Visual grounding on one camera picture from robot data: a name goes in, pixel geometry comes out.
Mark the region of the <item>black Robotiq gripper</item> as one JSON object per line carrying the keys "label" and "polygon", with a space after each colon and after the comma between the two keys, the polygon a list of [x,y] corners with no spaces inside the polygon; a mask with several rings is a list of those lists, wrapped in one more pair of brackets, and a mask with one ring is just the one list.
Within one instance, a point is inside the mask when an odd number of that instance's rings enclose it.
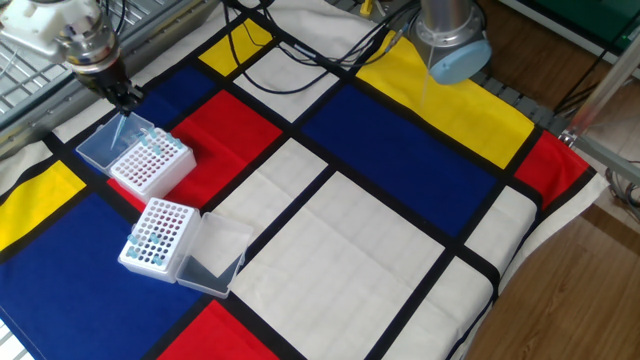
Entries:
{"label": "black Robotiq gripper", "polygon": [[102,70],[76,72],[75,76],[88,89],[106,98],[123,116],[129,116],[144,101],[142,88],[130,83],[121,58]]}

